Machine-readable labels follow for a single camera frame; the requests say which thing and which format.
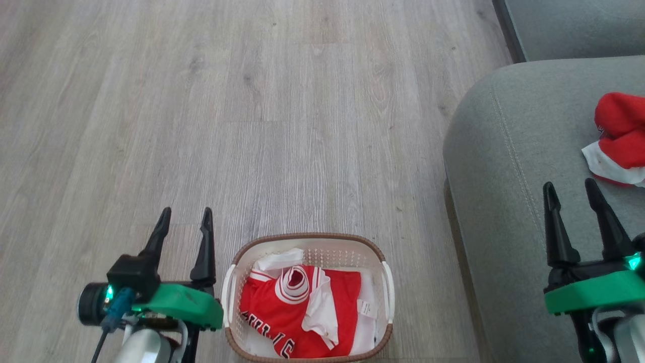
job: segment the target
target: clothing tag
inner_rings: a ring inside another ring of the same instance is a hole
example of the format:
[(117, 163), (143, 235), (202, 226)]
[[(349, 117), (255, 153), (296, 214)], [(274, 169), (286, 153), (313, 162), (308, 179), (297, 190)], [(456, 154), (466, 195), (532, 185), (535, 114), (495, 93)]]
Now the clothing tag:
[(365, 315), (368, 318), (376, 319), (376, 309), (371, 303), (361, 299), (358, 299), (357, 303), (359, 314)]

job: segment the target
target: basket handle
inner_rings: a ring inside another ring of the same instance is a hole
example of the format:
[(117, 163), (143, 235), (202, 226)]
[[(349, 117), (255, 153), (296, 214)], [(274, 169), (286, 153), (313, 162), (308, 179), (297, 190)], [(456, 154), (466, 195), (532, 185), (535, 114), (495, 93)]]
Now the basket handle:
[(235, 264), (232, 264), (226, 272), (224, 277), (224, 283), (222, 284), (222, 310), (224, 310), (224, 327), (228, 327), (229, 322), (233, 319), (233, 300), (231, 298), (233, 295), (229, 296), (231, 290), (231, 280), (233, 276), (233, 270), (235, 270)]
[(383, 264), (383, 270), (385, 272), (386, 284), (388, 286), (388, 323), (392, 324), (394, 321), (394, 307), (395, 307), (395, 294), (394, 294), (394, 277), (392, 277), (392, 270), (387, 262), (381, 262)]

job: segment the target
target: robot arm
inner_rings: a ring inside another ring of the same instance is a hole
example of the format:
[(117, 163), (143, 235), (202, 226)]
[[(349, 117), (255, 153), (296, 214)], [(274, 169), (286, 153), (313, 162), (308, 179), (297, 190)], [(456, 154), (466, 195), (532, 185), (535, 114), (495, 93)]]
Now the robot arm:
[[(106, 328), (106, 321), (110, 321), (115, 306), (124, 312), (115, 313), (118, 318), (112, 325), (126, 331), (117, 363), (194, 363), (200, 331), (222, 328), (224, 312), (213, 297), (212, 211), (210, 208), (204, 211), (199, 254), (190, 272), (190, 281), (184, 282), (162, 282), (157, 274), (170, 215), (170, 208), (165, 208), (146, 247), (137, 256), (119, 257), (107, 273), (107, 283), (92, 282), (83, 289), (78, 303), (79, 320), (83, 325), (101, 326), (104, 330), (93, 361), (105, 336), (114, 331)], [(134, 299), (129, 301), (127, 295)], [(170, 331), (179, 332), (182, 341), (175, 342), (162, 334)]]
[[(546, 258), (551, 273), (544, 289), (544, 301), (549, 313), (571, 317), (583, 362), (619, 363), (625, 355), (619, 354), (625, 350), (620, 349), (621, 345), (632, 342), (617, 342), (615, 329), (623, 320), (627, 322), (634, 317), (634, 304), (645, 300), (645, 264), (640, 263), (645, 234), (630, 240), (596, 182), (587, 179), (585, 187), (589, 204), (598, 218), (602, 260), (581, 262), (562, 222), (555, 188), (552, 183), (546, 183), (543, 189), (544, 225)], [(598, 321), (600, 312), (622, 309), (630, 310), (625, 318)], [(622, 363), (639, 362), (632, 360), (633, 357), (630, 355), (630, 361)]]

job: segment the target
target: white cloth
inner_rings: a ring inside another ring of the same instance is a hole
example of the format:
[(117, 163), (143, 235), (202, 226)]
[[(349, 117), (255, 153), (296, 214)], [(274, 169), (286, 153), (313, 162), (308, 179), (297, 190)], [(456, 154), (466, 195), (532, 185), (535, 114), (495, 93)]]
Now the white cloth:
[[(361, 292), (359, 300), (375, 303), (374, 284), (372, 283), (372, 274), (367, 269), (361, 269)], [(356, 333), (354, 333), (354, 343), (350, 355), (363, 354), (374, 349), (376, 333), (376, 319), (361, 314), (356, 322)]]
[(303, 330), (314, 331), (321, 336), (324, 343), (331, 350), (338, 345), (338, 320), (336, 319), (336, 305), (333, 302), (331, 279), (324, 270), (319, 269), (318, 285), (309, 295), (307, 313), (303, 319)]
[(585, 147), (582, 154), (587, 159), (589, 170), (597, 176), (645, 188), (645, 167), (621, 167), (600, 149), (599, 141)]
[(248, 324), (245, 324), (244, 327), (248, 332), (246, 338), (241, 342), (242, 344), (244, 344), (243, 346), (241, 345), (244, 351), (260, 357), (284, 359), (275, 352), (271, 339), (267, 339), (266, 337), (262, 336), (257, 332), (257, 330), (253, 329)]
[(253, 268), (260, 271), (281, 270), (303, 264), (304, 251), (299, 248), (283, 253), (274, 253), (255, 261)]

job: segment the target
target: laundry basket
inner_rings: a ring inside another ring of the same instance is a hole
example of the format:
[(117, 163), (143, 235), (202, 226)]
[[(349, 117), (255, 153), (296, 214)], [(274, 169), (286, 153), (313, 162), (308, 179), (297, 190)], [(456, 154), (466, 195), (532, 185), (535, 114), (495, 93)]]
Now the laundry basket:
[[(293, 248), (304, 251), (304, 263), (323, 269), (360, 271), (370, 275), (377, 311), (372, 350), (347, 357), (313, 359), (320, 363), (345, 363), (371, 358), (382, 350), (392, 335), (394, 318), (394, 280), (390, 267), (379, 248), (371, 241), (349, 234), (299, 233), (258, 238), (246, 244), (233, 259), (222, 287), (224, 331), (233, 350), (252, 362), (278, 363), (284, 358), (273, 357), (275, 352), (257, 349), (257, 333), (246, 323), (239, 311), (242, 288), (253, 263), (269, 254), (283, 253)], [(312, 359), (290, 359), (312, 361)]]

